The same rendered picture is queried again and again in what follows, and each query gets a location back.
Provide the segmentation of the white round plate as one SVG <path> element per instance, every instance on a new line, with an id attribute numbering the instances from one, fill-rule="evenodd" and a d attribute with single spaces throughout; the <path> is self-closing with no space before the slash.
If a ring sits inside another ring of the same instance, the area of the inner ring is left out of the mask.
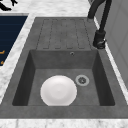
<path id="1" fill-rule="evenodd" d="M 69 77 L 56 75 L 44 81 L 40 96 L 48 106 L 69 106 L 76 99 L 77 87 Z"/>

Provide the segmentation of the grey sink with draining board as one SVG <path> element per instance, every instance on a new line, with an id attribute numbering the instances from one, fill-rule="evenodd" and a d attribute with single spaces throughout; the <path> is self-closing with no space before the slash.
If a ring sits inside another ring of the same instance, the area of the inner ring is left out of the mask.
<path id="1" fill-rule="evenodd" d="M 0 118 L 128 119 L 107 53 L 92 46 L 96 27 L 80 18 L 36 18 L 0 104 Z M 44 81 L 62 75 L 77 87 L 69 106 L 48 106 Z"/>

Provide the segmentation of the black tap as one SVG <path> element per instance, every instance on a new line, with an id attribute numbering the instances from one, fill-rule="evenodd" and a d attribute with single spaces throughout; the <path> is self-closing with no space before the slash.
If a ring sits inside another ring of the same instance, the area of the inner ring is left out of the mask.
<path id="1" fill-rule="evenodd" d="M 104 39 L 106 31 L 104 30 L 107 17 L 109 14 L 109 10 L 112 4 L 112 0 L 94 0 L 90 6 L 88 16 L 87 16 L 87 21 L 92 22 L 94 20 L 94 16 L 96 14 L 96 11 L 98 7 L 104 3 L 104 11 L 100 23 L 99 29 L 95 32 L 94 40 L 93 40 L 93 46 L 97 49 L 104 49 L 105 48 L 105 42 L 106 40 Z"/>

